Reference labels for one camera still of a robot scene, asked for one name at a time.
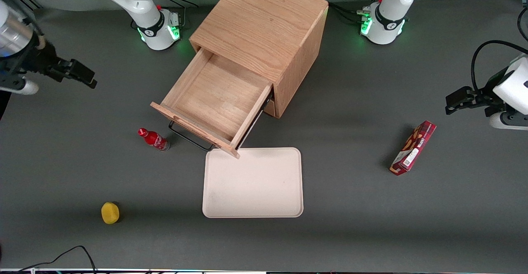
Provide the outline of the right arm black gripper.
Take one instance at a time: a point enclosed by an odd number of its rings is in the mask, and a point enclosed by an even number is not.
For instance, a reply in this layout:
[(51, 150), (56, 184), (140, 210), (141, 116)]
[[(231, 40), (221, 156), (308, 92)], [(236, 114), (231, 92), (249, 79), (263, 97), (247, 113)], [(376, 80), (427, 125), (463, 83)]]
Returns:
[(94, 72), (76, 59), (60, 58), (48, 40), (32, 40), (21, 51), (1, 57), (1, 73), (23, 74), (28, 71), (40, 73), (56, 81), (64, 78), (84, 81), (91, 89), (97, 85)]

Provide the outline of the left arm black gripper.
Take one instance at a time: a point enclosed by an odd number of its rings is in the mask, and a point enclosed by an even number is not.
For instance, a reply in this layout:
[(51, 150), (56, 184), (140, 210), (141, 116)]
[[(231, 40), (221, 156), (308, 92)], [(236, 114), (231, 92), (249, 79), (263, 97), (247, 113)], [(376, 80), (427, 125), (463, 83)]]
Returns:
[[(514, 111), (513, 107), (505, 103), (505, 101), (493, 91), (493, 89), (496, 88), (498, 84), (501, 84), (501, 82), (503, 82), (507, 76), (509, 76), (507, 69), (508, 68), (504, 68), (495, 75), (491, 76), (487, 83), (481, 88), (478, 88), (477, 86), (476, 76), (474, 73), (474, 90), (478, 95), (477, 103), (486, 107), (484, 112), (485, 116), (488, 118), (496, 113), (511, 113)], [(474, 99), (475, 94), (473, 88), (470, 86), (459, 88), (446, 97), (445, 114), (451, 115), (459, 110), (473, 109), (475, 107)]]

